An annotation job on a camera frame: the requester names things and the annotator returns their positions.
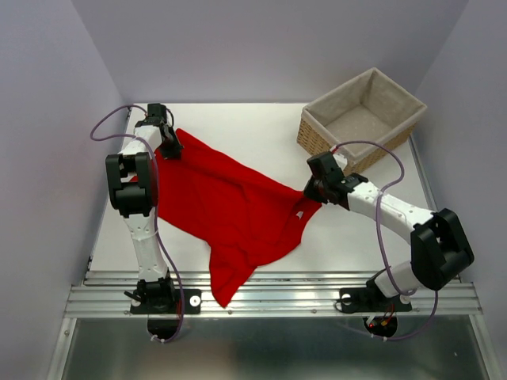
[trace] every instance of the tabletop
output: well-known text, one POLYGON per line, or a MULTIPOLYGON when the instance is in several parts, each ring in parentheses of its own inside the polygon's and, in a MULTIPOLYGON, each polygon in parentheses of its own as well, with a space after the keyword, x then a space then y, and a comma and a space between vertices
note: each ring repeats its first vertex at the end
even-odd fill
MULTIPOLYGON (((305 104, 167 104, 181 128, 211 148, 221 151, 275 181, 303 190, 310 177, 309 154, 295 139, 305 104)), ((127 132, 143 119, 132 109, 127 132)), ((390 189, 393 196, 418 207, 428 207, 425 190, 409 142, 395 150, 406 168, 405 179, 390 189)), ((399 167, 389 156, 362 173, 379 188, 398 177, 399 167)), ((92 253, 91 272, 135 272, 137 261, 128 228, 104 199, 105 211, 92 253)), ((209 245, 164 220, 159 231, 177 268, 208 270, 209 245)), ((383 228, 391 265, 410 258, 410 247, 383 228)), ((301 244, 284 258, 259 267, 260 272, 369 272, 383 267, 375 223, 339 206, 324 205, 309 221, 301 244)))

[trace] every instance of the red fabric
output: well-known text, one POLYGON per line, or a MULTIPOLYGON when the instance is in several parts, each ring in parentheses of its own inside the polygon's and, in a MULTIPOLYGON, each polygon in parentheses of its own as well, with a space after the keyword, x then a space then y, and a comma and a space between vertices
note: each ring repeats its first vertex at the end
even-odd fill
POLYGON ((181 129, 177 136, 185 147, 181 160, 157 154, 158 215, 211 246, 212 293, 225 307, 257 266, 280 259, 301 242, 321 204, 181 129))

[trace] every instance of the table surface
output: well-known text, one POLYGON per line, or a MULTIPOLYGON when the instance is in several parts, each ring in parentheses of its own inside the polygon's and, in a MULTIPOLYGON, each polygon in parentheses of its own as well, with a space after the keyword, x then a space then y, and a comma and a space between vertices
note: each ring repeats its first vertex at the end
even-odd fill
MULTIPOLYGON (((309 154, 295 139, 305 104, 167 104, 176 128, 184 129, 243 165, 294 189, 303 190, 310 176, 309 154)), ((143 113, 134 108, 127 131, 143 113)), ((406 176, 390 193, 419 207, 428 207, 408 142, 395 150, 406 176)), ((385 157, 363 172, 378 187, 394 180, 399 167, 385 157)), ((205 241, 159 220, 162 240, 181 271, 208 270, 210 249, 205 241)), ((410 258, 410 247, 383 229, 391 264, 410 258)), ((323 206, 309 221, 303 239, 286 257, 259 267, 262 272, 369 272, 383 267, 375 223, 339 206, 323 206)), ((105 212, 90 265, 92 272, 136 272, 134 247, 118 211, 105 199, 105 212)))

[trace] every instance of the wicker basket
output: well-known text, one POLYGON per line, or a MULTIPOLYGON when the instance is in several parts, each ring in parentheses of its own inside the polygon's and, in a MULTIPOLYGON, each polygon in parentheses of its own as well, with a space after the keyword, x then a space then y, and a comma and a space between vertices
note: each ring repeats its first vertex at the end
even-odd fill
MULTIPOLYGON (((392 150, 404 143, 426 105, 401 86, 370 69, 303 109, 297 142, 309 154, 349 140, 370 140, 392 150)), ((340 149, 349 164, 345 175, 361 173, 386 152, 367 144, 340 149)))

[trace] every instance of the wall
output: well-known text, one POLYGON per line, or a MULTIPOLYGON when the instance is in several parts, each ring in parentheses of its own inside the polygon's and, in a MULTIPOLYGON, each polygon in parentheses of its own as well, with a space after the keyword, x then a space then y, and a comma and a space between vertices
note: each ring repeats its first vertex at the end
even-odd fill
POLYGON ((104 206, 112 146, 88 133, 121 99, 67 0, 2 4, 0 89, 0 378, 32 380, 45 378, 104 206))
POLYGON ((417 130, 436 202, 460 216, 474 280, 497 353, 507 369, 507 2, 470 2, 422 82, 429 110, 417 130))
POLYGON ((135 101, 308 101, 377 66, 414 91, 466 0, 73 0, 135 101))

